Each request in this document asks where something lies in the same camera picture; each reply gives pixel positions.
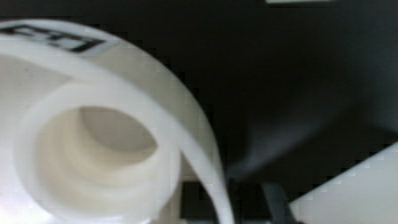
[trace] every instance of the white plastic part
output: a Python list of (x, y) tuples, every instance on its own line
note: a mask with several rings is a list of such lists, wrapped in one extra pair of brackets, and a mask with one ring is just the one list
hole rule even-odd
[(398, 223), (398, 144), (293, 202), (309, 224)]
[(301, 3), (301, 2), (330, 2), (332, 0), (264, 0), (269, 4)]
[(72, 23), (1, 30), (0, 223), (179, 223), (179, 183), (197, 178), (232, 224), (213, 133), (163, 65)]

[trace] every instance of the dark surface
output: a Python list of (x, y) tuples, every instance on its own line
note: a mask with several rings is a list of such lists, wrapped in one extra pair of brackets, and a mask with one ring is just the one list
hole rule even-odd
[(390, 143), (398, 1), (24, 0), (0, 12), (83, 23), (154, 55), (202, 105), (229, 178), (271, 179), (291, 199)]

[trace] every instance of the black label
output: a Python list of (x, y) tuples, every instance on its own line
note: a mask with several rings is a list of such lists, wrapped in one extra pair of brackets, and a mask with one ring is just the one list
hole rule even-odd
[(14, 25), (0, 28), (0, 33), (12, 36), (21, 36), (28, 40), (42, 42), (49, 46), (54, 46), (74, 53), (83, 53), (104, 43), (102, 40), (92, 37), (33, 27), (31, 25)]

